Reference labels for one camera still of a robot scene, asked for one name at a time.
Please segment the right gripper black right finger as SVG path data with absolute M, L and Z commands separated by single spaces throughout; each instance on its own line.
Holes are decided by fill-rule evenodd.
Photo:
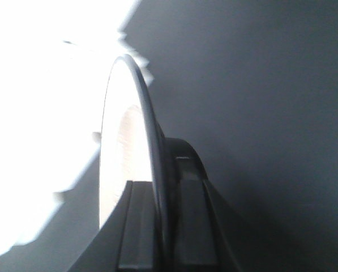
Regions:
M 166 144 L 178 178 L 176 271 L 272 271 L 268 247 L 209 182 L 194 148 Z

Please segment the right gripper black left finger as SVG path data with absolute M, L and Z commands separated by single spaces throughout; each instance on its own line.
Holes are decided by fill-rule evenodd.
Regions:
M 114 211 L 70 271 L 160 271 L 152 183 L 128 181 Z

